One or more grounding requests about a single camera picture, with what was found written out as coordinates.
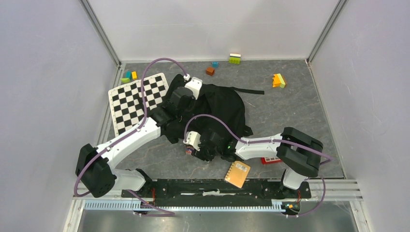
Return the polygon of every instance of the black fabric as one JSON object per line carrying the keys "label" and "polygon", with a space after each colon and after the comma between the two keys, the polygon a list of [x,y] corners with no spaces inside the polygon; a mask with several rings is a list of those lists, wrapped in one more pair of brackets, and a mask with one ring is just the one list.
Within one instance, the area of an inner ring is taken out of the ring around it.
{"label": "black fabric", "polygon": [[[167,109],[167,103],[172,92],[178,87],[183,87],[186,84],[183,76],[178,74],[171,82],[166,95],[163,98],[163,103],[160,107]],[[170,140],[172,138],[184,138],[184,129],[187,122],[195,115],[210,114],[222,120],[239,138],[243,136],[252,135],[250,127],[245,125],[245,105],[236,91],[264,94],[263,91],[240,89],[235,87],[220,87],[212,84],[202,84],[199,97],[193,101],[193,106],[178,111],[175,119],[167,124],[164,135]],[[234,140],[234,137],[225,129],[225,127],[209,117],[199,117],[194,120],[188,131],[196,131],[201,134],[201,148],[200,153],[206,152],[206,160],[215,155],[223,155],[227,144]],[[218,134],[223,141],[217,147],[212,147],[207,144],[209,141],[203,139],[212,138],[212,133]]]}

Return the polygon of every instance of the white label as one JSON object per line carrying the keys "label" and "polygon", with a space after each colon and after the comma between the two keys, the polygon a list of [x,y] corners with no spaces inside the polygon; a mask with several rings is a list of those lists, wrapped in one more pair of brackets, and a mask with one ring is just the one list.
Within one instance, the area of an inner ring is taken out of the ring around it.
{"label": "white label", "polygon": [[236,164],[236,167],[239,168],[240,170],[244,171],[244,172],[246,172],[246,171],[248,170],[247,167],[243,166],[243,165],[240,164],[240,163],[237,163],[237,164]]}

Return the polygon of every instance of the black and white checkerboard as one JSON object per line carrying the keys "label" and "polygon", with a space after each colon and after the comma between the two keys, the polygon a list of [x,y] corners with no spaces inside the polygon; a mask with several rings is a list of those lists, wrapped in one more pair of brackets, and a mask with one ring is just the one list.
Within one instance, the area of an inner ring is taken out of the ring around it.
{"label": "black and white checkerboard", "polygon": [[[116,136],[132,128],[144,117],[141,80],[118,86],[108,91],[111,116]],[[144,79],[144,91],[148,112],[162,102],[168,90],[165,75],[159,73]]]}

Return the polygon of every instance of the notebook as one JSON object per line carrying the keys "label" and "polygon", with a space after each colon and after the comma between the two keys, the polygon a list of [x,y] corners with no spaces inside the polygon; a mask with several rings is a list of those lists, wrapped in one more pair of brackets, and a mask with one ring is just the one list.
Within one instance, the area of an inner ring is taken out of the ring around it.
{"label": "notebook", "polygon": [[250,167],[246,164],[235,161],[229,168],[228,173],[225,176],[225,181],[235,185],[238,188],[242,188],[246,177],[248,176]]}

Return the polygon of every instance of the black metal plate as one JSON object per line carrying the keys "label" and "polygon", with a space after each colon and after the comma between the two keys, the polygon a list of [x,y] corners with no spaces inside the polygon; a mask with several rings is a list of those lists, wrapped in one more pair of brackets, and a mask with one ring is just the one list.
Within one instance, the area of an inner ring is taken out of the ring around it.
{"label": "black metal plate", "polygon": [[[298,190],[280,190],[280,186],[280,181],[267,179],[247,179],[241,189],[223,179],[158,179],[152,182],[150,189],[155,189],[156,206],[271,206],[272,199],[298,198]],[[299,190],[301,198],[312,197],[308,182],[303,182]],[[210,191],[235,195],[203,195]],[[152,193],[148,191],[137,194],[152,198]],[[125,190],[121,196],[133,197]]]}

